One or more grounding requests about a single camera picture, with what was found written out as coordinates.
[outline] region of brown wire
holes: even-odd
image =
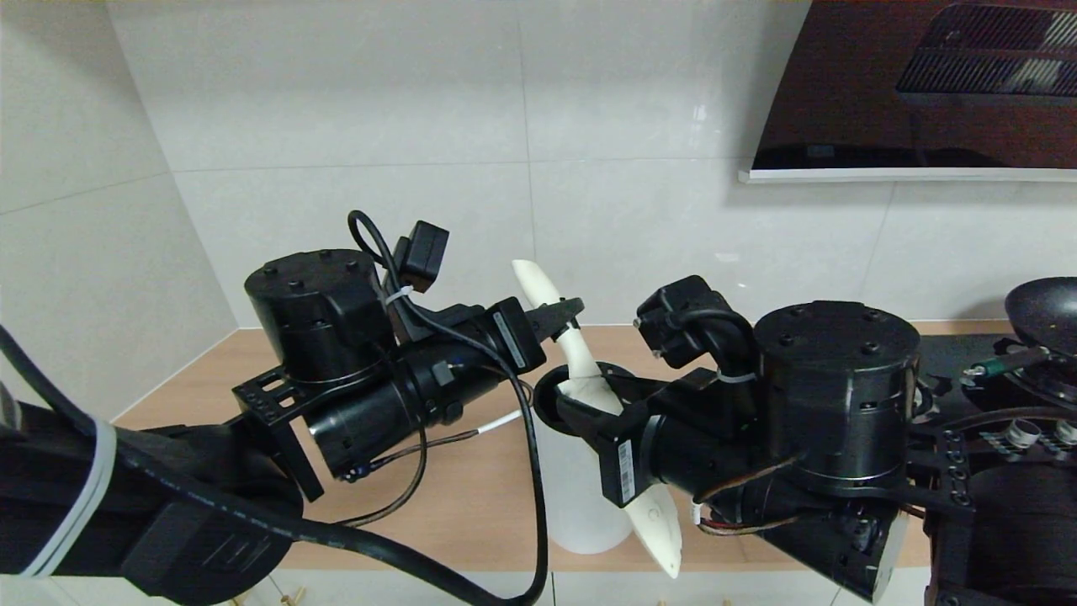
[[[712,537],[736,537],[741,535],[754,535],[756,533],[761,533],[764,531],[770,531],[781,526],[786,526],[798,520],[800,516],[791,516],[782,520],[774,520],[773,522],[767,522],[765,524],[722,524],[719,522],[714,522],[712,520],[703,520],[696,527],[703,532],[705,535],[711,535]]]
[[[708,501],[710,501],[711,498],[713,498],[714,495],[716,495],[716,494],[718,494],[718,493],[721,493],[723,491],[728,491],[729,489],[736,489],[737,487],[743,487],[744,484],[747,484],[749,482],[752,482],[754,480],[758,480],[759,478],[766,478],[767,476],[770,476],[771,474],[778,471],[779,469],[782,469],[782,468],[785,468],[785,467],[788,467],[788,466],[793,465],[799,459],[800,459],[800,455],[798,455],[798,454],[797,455],[793,455],[789,459],[786,459],[784,461],[780,461],[778,463],[770,464],[770,465],[768,465],[766,467],[761,467],[759,469],[755,469],[753,471],[749,471],[747,474],[743,474],[741,476],[737,476],[736,478],[731,478],[729,480],[726,480],[725,482],[716,484],[716,485],[714,485],[714,487],[712,487],[710,489],[707,489],[705,491],[701,491],[701,492],[696,493],[695,496],[693,496],[691,501],[693,501],[693,503],[696,503],[696,504],[707,503]]]

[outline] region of cylindrical motor housing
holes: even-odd
[[[321,384],[374,367],[377,348],[393,348],[376,280],[369,254],[318,250],[266,263],[243,287],[289,379]]]
[[[920,335],[862,302],[815,300],[764,316],[763,414],[793,479],[835,496],[903,481]]]

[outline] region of white wall tile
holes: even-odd
[[[908,320],[1005,319],[1021,282],[1074,274],[1071,183],[900,183],[864,299]]]
[[[527,157],[510,3],[117,2],[111,12],[173,170]]]
[[[170,606],[174,604],[164,597],[148,596],[124,578],[56,577],[55,581],[65,592],[76,597],[78,606]],[[243,601],[243,606],[280,606],[280,593],[274,588],[268,577],[254,586]],[[221,606],[232,606],[232,604],[224,603]]]
[[[463,573],[463,575],[500,596],[523,593],[531,584],[532,578],[530,573]],[[284,592],[294,593],[300,586],[306,587],[303,606],[461,604],[432,586],[393,570],[276,570],[272,578]],[[546,591],[536,604],[554,606],[554,592],[548,580]]]
[[[829,606],[838,587],[807,570],[782,573],[555,573],[558,606]]]
[[[737,160],[535,163],[537,259],[586,324],[626,324],[652,292],[699,273],[755,321],[854,298],[889,183],[745,185]]]
[[[876,606],[919,606],[924,603],[924,589],[932,581],[927,567],[895,568],[882,600]],[[867,602],[842,591],[831,606],[864,606]]]
[[[167,171],[104,5],[3,4],[0,213]]]
[[[417,220],[449,229],[438,281],[420,306],[491,302],[516,294],[509,260],[533,256],[524,164],[296,168],[176,175],[241,327],[258,327],[243,280],[264,263],[354,248],[347,214],[375,220],[390,245]]]
[[[55,579],[0,576],[0,606],[83,606]]]
[[[235,326],[168,174],[0,215],[0,284],[4,326],[104,419]]]
[[[753,155],[810,4],[521,3],[531,158]]]

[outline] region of wire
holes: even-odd
[[[532,387],[531,384],[528,383],[528,382],[526,382],[526,381],[521,381],[520,384],[523,385],[524,391],[528,393],[528,404],[530,405],[531,401],[534,400],[534,387]],[[516,419],[519,419],[520,417],[521,417],[520,411],[515,411],[515,412],[506,414],[506,415],[504,415],[504,417],[502,417],[502,418],[500,418],[498,420],[494,420],[494,421],[492,421],[490,423],[487,423],[486,425],[482,425],[480,427],[476,427],[475,429],[468,429],[467,432],[461,432],[460,434],[453,434],[452,436],[448,436],[448,437],[445,437],[445,438],[438,438],[436,440],[431,440],[428,443],[428,446],[429,446],[429,448],[432,449],[434,447],[443,447],[445,445],[454,445],[457,442],[463,442],[464,440],[470,440],[470,439],[472,439],[472,438],[474,438],[476,436],[480,436],[482,434],[486,434],[487,432],[489,432],[491,429],[496,429],[501,425],[503,425],[505,423],[508,423],[510,421],[515,421]],[[374,461],[370,462],[370,473],[373,474],[374,471],[377,471],[378,469],[381,469],[382,467],[389,465],[390,463],[392,463],[394,461],[397,461],[400,459],[403,459],[403,457],[405,457],[405,456],[407,456],[409,454],[414,454],[414,453],[416,453],[418,451],[419,451],[419,445],[414,445],[414,446],[407,447],[405,449],[401,449],[401,450],[398,450],[398,451],[396,451],[396,452],[394,452],[392,454],[388,454],[388,455],[386,455],[386,456],[383,456],[381,459],[376,459],[376,460],[374,460]]]
[[[41,396],[56,414],[70,423],[83,436],[89,438],[95,436],[96,428],[93,418],[80,410],[48,381],[3,326],[0,326],[0,352],[11,363],[12,369],[26,381],[31,390]],[[214,511],[293,541],[311,542],[361,553],[421,579],[463,602],[479,605],[534,604],[538,597],[537,593],[530,590],[509,600],[498,597],[444,564],[387,537],[327,522],[296,520],[226,493],[216,487],[206,484],[162,464],[153,456],[128,443],[122,434],[117,450],[121,462],[127,467],[144,474],[178,495],[195,501]]]
[[[366,227],[366,230],[370,234],[370,237],[374,238],[374,243],[381,253],[382,260],[391,260],[393,255],[389,250],[389,244],[386,243],[386,239],[381,236],[381,231],[378,230],[374,221],[370,220],[365,212],[361,210],[352,210],[348,213],[348,223],[349,227],[352,229],[352,235],[356,236],[356,243],[359,243],[360,248],[365,245],[365,241],[355,225],[356,221],[362,223],[363,226]],[[386,267],[390,287],[392,287],[393,292],[400,292],[401,280],[395,262],[383,263],[383,266]],[[528,590],[517,596],[517,600],[523,601],[528,604],[534,603],[534,601],[542,595],[543,589],[546,584],[546,575],[549,568],[549,544],[547,542],[546,537],[546,499],[542,490],[542,469],[538,466],[538,445],[535,440],[534,419],[531,415],[531,408],[528,406],[528,398],[523,392],[520,379],[517,377],[516,371],[513,370],[513,367],[510,367],[508,363],[505,362],[504,357],[502,357],[496,351],[490,349],[485,343],[480,343],[430,319],[419,310],[410,297],[402,296],[396,299],[395,305],[403,306],[403,308],[410,313],[414,319],[426,325],[429,328],[468,346],[488,356],[491,361],[496,363],[498,367],[501,368],[502,372],[512,384],[513,390],[516,392],[516,398],[519,401],[520,415],[523,419],[523,428],[528,441],[528,459],[531,463],[531,488],[534,494],[535,535],[537,539],[534,578],[531,581],[531,586],[528,587]]]
[[[715,309],[703,309],[703,310],[687,310],[685,312],[677,312],[670,318],[670,324],[673,328],[684,328],[685,325],[696,323],[699,321],[725,321],[732,324],[738,332],[741,334],[741,338],[744,343],[755,349],[755,333],[752,330],[751,323],[744,319],[744,316],[732,312],[729,310],[715,310]]]
[[[716,494],[718,494],[721,492],[728,491],[729,489],[736,489],[738,487],[743,487],[744,484],[747,484],[749,482],[758,480],[760,478],[766,478],[767,476],[770,476],[771,474],[773,474],[773,473],[775,473],[775,471],[778,471],[780,469],[783,469],[785,467],[788,467],[788,466],[793,465],[794,463],[796,463],[799,460],[800,460],[800,455],[796,454],[796,455],[793,455],[793,456],[791,456],[791,457],[788,457],[788,459],[786,459],[784,461],[780,461],[778,463],[771,463],[771,464],[766,465],[765,467],[760,467],[760,468],[754,469],[752,471],[749,471],[746,474],[742,474],[740,476],[737,476],[736,478],[731,478],[729,480],[726,480],[725,482],[722,482],[722,483],[719,483],[719,484],[717,484],[715,487],[712,487],[710,489],[707,489],[704,491],[700,491],[700,492],[696,493],[693,496],[691,502],[695,503],[695,504],[707,503],[708,501],[710,501],[711,498],[713,498],[714,495],[716,495]]]
[[[998,411],[974,414],[964,419],[942,424],[942,429],[951,432],[968,432],[983,425],[1013,421],[1017,419],[1033,419],[1037,421],[1066,421],[1077,423],[1077,411],[1061,407],[1027,407],[1022,409],[1003,409]]]
[[[915,507],[912,507],[910,505],[901,505],[899,506],[899,509],[908,513],[909,516],[912,516],[913,518],[920,518],[921,520],[923,520],[924,517],[926,516],[923,509],[917,509]]]
[[[400,365],[393,361],[392,356],[389,355],[389,352],[386,352],[377,340],[369,339],[368,342],[374,346],[378,356],[389,367],[389,370],[393,376],[393,380],[397,384],[403,384],[406,379],[402,377],[403,372],[401,371]],[[409,501],[411,501],[411,497],[415,496],[415,493],[419,490],[419,485],[422,483],[423,477],[425,477],[428,462],[426,451],[429,450],[429,443],[426,440],[426,426],[423,422],[422,414],[419,412],[422,410],[422,403],[418,403],[417,406],[412,408],[410,405],[415,403],[411,401],[411,392],[408,390],[397,390],[397,394],[401,396],[401,406],[404,407],[404,413],[411,418],[411,421],[415,423],[417,432],[419,433],[419,443],[416,446],[416,450],[419,452],[419,464],[415,468],[411,481],[408,483],[407,488],[404,489],[404,492],[397,495],[397,497],[389,505],[376,511],[372,511],[370,513],[349,518],[338,522],[339,524],[346,524],[353,529],[358,529],[395,513],[402,507],[407,505]]]
[[[714,537],[736,537],[741,535],[754,535],[756,533],[761,533],[764,531],[770,531],[781,526],[786,526],[794,522],[798,522],[803,518],[801,515],[791,516],[782,520],[775,520],[773,522],[765,522],[763,524],[723,524],[721,522],[715,522],[713,520],[702,520],[696,525],[697,529],[703,532],[705,535],[711,535]]]

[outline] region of white cable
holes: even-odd
[[[518,411],[518,410],[513,411],[513,412],[506,414],[505,417],[503,417],[501,419],[496,419],[496,420],[491,421],[490,423],[487,423],[486,425],[478,426],[477,428],[475,428],[475,431],[478,432],[480,435],[481,434],[486,434],[487,432],[489,432],[491,429],[496,429],[496,428],[501,427],[502,425],[504,425],[506,423],[509,423],[512,421],[516,421],[517,419],[520,418],[521,414],[522,413],[520,411]]]
[[[411,285],[411,284],[409,284],[409,283],[405,284],[404,286],[402,286],[396,292],[390,294],[389,296],[386,296],[386,308],[388,308],[389,305],[390,305],[390,302],[392,302],[393,300],[396,300],[397,298],[400,298],[402,296],[407,296],[408,294],[411,294],[412,292],[415,292],[415,286]]]
[[[740,377],[728,377],[728,376],[722,375],[722,371],[719,370],[718,371],[717,380],[721,381],[722,383],[728,383],[730,385],[737,385],[738,383],[747,383],[749,381],[755,381],[756,377],[755,377],[754,372],[750,372],[747,375],[742,375]]]
[[[86,483],[83,484],[82,492],[79,493],[64,521],[56,527],[56,532],[41,548],[38,556],[19,574],[22,577],[52,575],[67,558],[109,490],[112,469],[116,463],[116,429],[99,419],[94,420],[94,426],[97,431],[97,442],[94,446],[94,463],[89,466]]]

